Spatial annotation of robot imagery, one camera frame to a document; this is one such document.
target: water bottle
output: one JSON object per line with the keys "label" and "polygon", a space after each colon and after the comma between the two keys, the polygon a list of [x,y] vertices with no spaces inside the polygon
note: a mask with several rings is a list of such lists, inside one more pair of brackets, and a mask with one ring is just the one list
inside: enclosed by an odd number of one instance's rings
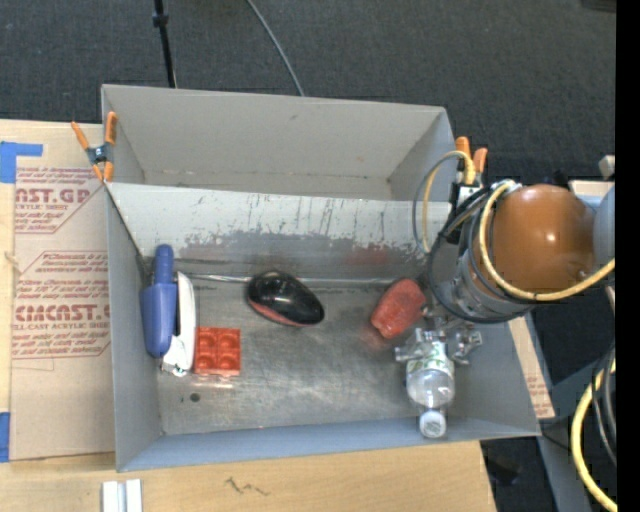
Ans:
{"label": "water bottle", "polygon": [[426,357],[407,363],[407,393],[422,410],[420,432],[429,438],[447,431],[446,409],[455,395],[454,365],[447,357],[446,343],[432,342]]}

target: black computer mouse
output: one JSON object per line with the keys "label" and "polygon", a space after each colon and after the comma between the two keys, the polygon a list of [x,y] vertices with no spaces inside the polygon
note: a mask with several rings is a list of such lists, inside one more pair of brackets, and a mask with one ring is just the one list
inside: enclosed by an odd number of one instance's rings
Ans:
{"label": "black computer mouse", "polygon": [[247,299],[258,313],[280,324],[306,327],[324,319],[315,294],[292,275],[277,270],[253,277]]}

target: gray bin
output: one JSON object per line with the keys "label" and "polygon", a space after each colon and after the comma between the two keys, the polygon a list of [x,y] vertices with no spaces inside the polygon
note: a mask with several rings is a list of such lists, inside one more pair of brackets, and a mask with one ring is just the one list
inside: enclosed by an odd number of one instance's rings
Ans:
{"label": "gray bin", "polygon": [[[111,110],[119,471],[538,433],[506,325],[482,328],[485,344],[456,375],[448,435],[434,441],[417,430],[404,365],[369,324],[389,283],[424,268],[412,200],[454,148],[444,109],[104,86],[105,119]],[[445,164],[434,184],[431,233],[454,173]],[[138,294],[161,243],[192,276],[198,324],[241,330],[239,376],[177,378],[146,353]],[[323,322],[282,326],[247,305],[247,280],[272,268],[314,290]]]}

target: gray carpet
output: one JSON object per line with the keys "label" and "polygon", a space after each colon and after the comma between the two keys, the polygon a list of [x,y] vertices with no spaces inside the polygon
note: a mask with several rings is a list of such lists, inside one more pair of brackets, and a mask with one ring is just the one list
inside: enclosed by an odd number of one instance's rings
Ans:
{"label": "gray carpet", "polygon": [[[490,178],[597,179],[598,161],[615,153],[615,8],[579,0],[255,4],[305,95],[444,106],[454,135],[489,148]],[[246,2],[167,6],[180,88],[297,94]],[[2,0],[0,117],[99,122],[101,84],[166,87],[152,13],[152,0]],[[602,356],[614,336],[602,290],[540,307],[534,320],[554,383]],[[496,483],[501,512],[554,510],[534,440],[486,448],[522,467],[512,485]],[[600,466],[615,490],[615,471],[606,460]]]}

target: bottle cap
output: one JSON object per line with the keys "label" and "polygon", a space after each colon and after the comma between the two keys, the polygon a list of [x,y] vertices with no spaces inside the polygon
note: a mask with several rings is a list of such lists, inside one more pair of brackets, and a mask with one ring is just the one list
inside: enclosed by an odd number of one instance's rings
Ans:
{"label": "bottle cap", "polygon": [[425,437],[442,437],[447,431],[447,420],[442,412],[430,409],[420,416],[420,432]]}

